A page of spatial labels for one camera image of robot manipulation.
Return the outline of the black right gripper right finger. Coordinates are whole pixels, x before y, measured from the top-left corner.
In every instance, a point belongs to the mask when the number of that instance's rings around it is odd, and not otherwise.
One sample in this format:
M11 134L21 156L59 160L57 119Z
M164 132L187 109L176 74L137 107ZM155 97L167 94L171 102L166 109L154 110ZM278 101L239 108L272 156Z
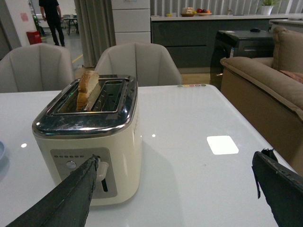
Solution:
M303 177L281 165L272 149L256 151L252 170L279 227L303 225Z

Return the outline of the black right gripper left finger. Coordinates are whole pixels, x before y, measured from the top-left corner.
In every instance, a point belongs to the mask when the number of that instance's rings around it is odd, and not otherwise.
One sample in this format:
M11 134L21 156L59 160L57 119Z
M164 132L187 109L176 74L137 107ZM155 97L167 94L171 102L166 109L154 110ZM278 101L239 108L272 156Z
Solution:
M95 189L98 157L92 155L9 227L83 227Z

